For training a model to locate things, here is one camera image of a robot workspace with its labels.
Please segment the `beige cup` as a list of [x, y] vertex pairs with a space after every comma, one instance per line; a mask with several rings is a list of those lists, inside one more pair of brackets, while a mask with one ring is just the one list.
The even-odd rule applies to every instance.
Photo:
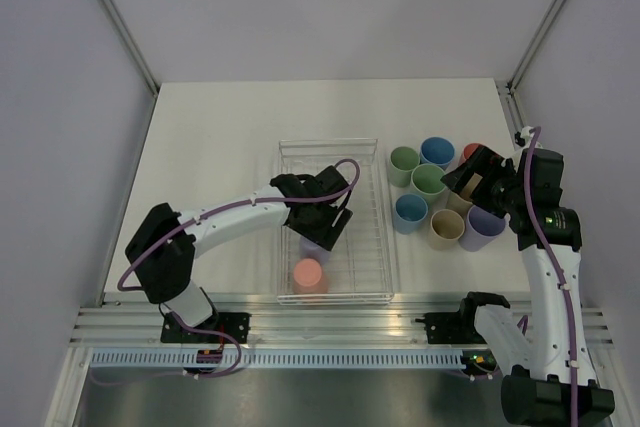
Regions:
[[456, 211], [441, 209], [431, 217], [427, 240], [434, 250], [449, 250], [457, 244], [464, 233], [464, 219]]
[[472, 206], [473, 202], [470, 191], [463, 191], [461, 193], [451, 191], [449, 193], [446, 208], [457, 212], [461, 217], [465, 217]]

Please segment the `small purple cup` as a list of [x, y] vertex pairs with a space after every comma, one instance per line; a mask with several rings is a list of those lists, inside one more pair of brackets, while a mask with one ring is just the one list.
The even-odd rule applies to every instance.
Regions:
[[309, 239], [301, 237], [299, 239], [299, 254], [301, 258], [313, 259], [320, 265], [324, 265], [329, 261], [331, 252]]

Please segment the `pink cup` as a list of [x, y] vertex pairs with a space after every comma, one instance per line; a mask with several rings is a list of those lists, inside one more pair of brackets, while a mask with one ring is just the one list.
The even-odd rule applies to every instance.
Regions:
[[304, 258], [293, 269], [293, 291], [295, 294], [326, 294], [329, 290], [327, 277], [321, 264]]
[[457, 166], [461, 166], [462, 164], [464, 164], [473, 155], [473, 153], [476, 151], [476, 149], [479, 148], [479, 147], [481, 147], [480, 143], [469, 143], [469, 144], [467, 144], [463, 148], [463, 150], [462, 150], [462, 152], [460, 154]]

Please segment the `large purple cup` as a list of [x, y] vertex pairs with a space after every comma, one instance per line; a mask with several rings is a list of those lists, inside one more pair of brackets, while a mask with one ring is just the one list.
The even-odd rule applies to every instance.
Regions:
[[499, 237], [506, 224], [505, 218], [473, 206], [466, 214], [465, 232], [459, 239], [459, 244], [468, 252], [477, 252]]

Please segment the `green cup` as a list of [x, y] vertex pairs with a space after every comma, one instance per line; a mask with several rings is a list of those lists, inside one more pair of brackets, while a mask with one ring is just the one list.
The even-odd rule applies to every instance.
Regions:
[[413, 170], [420, 165], [418, 152], [408, 146], [396, 147], [389, 156], [387, 168], [389, 182], [399, 188], [407, 187]]
[[446, 190], [441, 181], [444, 175], [445, 171], [435, 164], [420, 164], [411, 173], [409, 188], [432, 206]]

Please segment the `pink cup front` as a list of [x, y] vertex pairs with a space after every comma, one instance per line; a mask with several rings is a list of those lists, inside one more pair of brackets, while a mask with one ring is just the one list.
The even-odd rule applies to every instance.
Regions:
[[329, 290], [327, 277], [321, 264], [304, 258], [293, 269], [293, 291], [295, 294], [326, 294]]

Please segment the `light blue cup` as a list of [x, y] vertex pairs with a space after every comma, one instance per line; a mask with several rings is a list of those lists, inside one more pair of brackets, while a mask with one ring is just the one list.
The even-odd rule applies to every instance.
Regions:
[[418, 230], [427, 218], [429, 207], [420, 196], [407, 193], [401, 195], [393, 207], [393, 227], [402, 235], [409, 235]]

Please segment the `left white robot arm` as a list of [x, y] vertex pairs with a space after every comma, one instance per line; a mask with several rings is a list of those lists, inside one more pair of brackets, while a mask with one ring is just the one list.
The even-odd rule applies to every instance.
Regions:
[[209, 209], [180, 212], [158, 204], [125, 247], [129, 267], [117, 289], [142, 291], [150, 303], [168, 308], [195, 342], [209, 342], [218, 331], [218, 312], [192, 280], [194, 261], [271, 227], [286, 227], [332, 250], [353, 216], [347, 204], [359, 178], [359, 164], [342, 159], [317, 174], [279, 174], [250, 195]]

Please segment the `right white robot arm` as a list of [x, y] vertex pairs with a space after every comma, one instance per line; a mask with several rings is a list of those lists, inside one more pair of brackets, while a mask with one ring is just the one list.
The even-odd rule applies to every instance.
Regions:
[[474, 206], [506, 220], [517, 237], [531, 292], [534, 336], [527, 339], [506, 299], [471, 292], [456, 318], [459, 335], [484, 340], [503, 374], [505, 419], [525, 426], [595, 426], [615, 410], [600, 387], [582, 323], [579, 270], [582, 236], [577, 213], [561, 206], [561, 154], [523, 148], [518, 161], [477, 148], [443, 176], [453, 192], [474, 178]]

